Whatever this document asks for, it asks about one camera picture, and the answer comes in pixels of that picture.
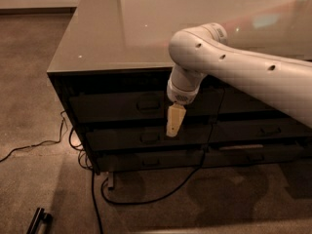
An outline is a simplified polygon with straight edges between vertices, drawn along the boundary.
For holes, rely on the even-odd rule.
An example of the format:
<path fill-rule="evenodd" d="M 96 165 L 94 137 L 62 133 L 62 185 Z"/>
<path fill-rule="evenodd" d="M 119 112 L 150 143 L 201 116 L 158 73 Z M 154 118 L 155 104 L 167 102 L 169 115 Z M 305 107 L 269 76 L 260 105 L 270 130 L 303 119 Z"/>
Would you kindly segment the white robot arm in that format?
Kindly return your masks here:
<path fill-rule="evenodd" d="M 174 66 L 167 95 L 167 136 L 175 137 L 203 79 L 211 75 L 312 127 L 312 63 L 227 46 L 217 23 L 178 31 L 169 43 Z"/>

